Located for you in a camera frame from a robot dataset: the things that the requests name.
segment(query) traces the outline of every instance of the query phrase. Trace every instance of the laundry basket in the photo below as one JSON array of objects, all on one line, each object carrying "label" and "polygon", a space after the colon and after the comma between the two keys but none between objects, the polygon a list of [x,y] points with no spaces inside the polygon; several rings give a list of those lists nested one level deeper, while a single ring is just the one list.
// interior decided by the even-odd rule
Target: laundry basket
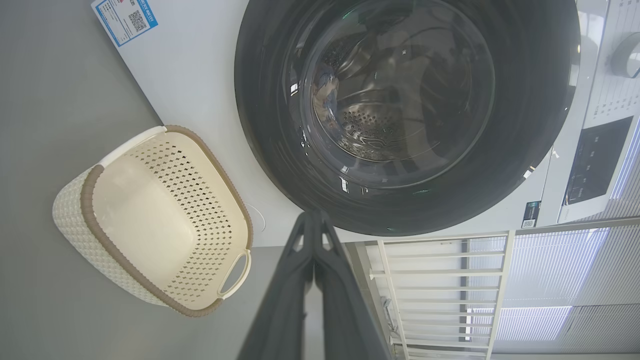
[{"label": "laundry basket", "polygon": [[215,310],[251,266],[243,202],[203,141],[179,126],[149,129],[80,174],[56,197],[53,219],[117,285],[188,316]]}]

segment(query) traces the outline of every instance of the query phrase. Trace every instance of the woven pattern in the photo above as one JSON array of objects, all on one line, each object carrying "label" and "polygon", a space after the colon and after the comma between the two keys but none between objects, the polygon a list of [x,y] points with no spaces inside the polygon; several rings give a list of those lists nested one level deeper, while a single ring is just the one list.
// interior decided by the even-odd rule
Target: woven pattern
[{"label": "woven pattern", "polygon": [[193,155],[179,143],[157,136],[131,149],[125,156],[140,160],[162,183],[187,214],[197,233],[193,252],[162,291],[187,306],[223,277],[244,240],[232,241],[233,227],[223,204],[192,163]]},{"label": "woven pattern", "polygon": [[93,236],[84,222],[80,210],[80,193],[89,171],[83,172],[67,184],[53,203],[53,221],[69,242],[98,271],[119,287],[141,300],[151,304],[164,305],[140,283],[134,280],[107,252]]}]

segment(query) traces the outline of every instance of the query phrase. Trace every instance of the white sticker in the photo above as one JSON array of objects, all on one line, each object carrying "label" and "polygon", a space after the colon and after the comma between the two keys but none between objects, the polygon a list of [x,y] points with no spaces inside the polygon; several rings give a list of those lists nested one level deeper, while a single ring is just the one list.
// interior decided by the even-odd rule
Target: white sticker
[{"label": "white sticker", "polygon": [[158,25],[147,0],[104,0],[95,9],[118,47]]},{"label": "white sticker", "polygon": [[522,222],[522,229],[526,229],[528,227],[534,227],[536,226],[536,220],[524,220]]}]

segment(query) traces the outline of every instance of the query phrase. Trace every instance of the washing machine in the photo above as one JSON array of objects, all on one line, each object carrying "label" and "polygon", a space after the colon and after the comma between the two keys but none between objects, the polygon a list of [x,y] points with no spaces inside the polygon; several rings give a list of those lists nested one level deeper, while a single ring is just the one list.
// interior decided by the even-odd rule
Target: washing machine
[{"label": "washing machine", "polygon": [[92,6],[160,119],[222,164],[255,246],[312,208],[342,241],[579,220],[633,150],[637,1]]}]

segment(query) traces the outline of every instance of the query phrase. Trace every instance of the white metal rack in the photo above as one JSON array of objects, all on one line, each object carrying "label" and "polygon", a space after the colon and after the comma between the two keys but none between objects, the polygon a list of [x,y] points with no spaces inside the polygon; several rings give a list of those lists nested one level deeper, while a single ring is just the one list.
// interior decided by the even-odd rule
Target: white metal rack
[{"label": "white metal rack", "polygon": [[[394,343],[402,345],[406,360],[434,357],[489,360],[499,326],[514,237],[515,231],[509,231],[417,241],[378,240],[381,264],[376,266],[372,262],[369,277],[373,281],[386,280],[397,322],[398,338]],[[501,249],[469,251],[470,242],[489,239],[501,240],[504,245]],[[466,244],[466,248],[461,248],[460,243]],[[500,267],[491,267],[497,261],[476,261],[469,267],[469,259],[497,257]],[[470,281],[472,277],[480,281]],[[493,278],[495,284],[485,286],[484,279]],[[448,286],[437,286],[443,281]],[[481,296],[469,296],[471,293]]]}]

